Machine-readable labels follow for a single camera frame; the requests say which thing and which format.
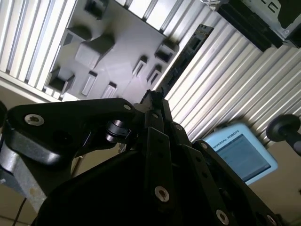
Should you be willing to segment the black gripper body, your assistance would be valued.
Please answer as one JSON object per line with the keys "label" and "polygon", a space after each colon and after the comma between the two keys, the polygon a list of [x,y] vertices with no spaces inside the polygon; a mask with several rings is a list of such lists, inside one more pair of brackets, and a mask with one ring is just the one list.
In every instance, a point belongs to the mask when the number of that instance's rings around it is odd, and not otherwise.
{"label": "black gripper body", "polygon": [[209,226],[212,213],[164,151],[121,153],[55,189],[36,226]]}

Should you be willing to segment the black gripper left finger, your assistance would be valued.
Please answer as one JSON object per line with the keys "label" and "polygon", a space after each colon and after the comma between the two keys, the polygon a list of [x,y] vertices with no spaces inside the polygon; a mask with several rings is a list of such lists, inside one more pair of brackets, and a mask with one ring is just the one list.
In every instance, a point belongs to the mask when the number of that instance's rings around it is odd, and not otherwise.
{"label": "black gripper left finger", "polygon": [[7,112],[7,171],[39,210],[50,193],[71,177],[74,158],[130,145],[144,129],[164,130],[158,92],[141,102],[122,98],[20,105]]}

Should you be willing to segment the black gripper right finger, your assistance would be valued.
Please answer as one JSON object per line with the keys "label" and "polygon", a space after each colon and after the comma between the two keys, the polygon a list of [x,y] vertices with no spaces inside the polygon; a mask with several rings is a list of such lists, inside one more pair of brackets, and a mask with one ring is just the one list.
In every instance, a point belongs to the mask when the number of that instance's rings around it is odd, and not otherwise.
{"label": "black gripper right finger", "polygon": [[191,143],[158,94],[186,226],[280,226],[281,219],[204,141]]}

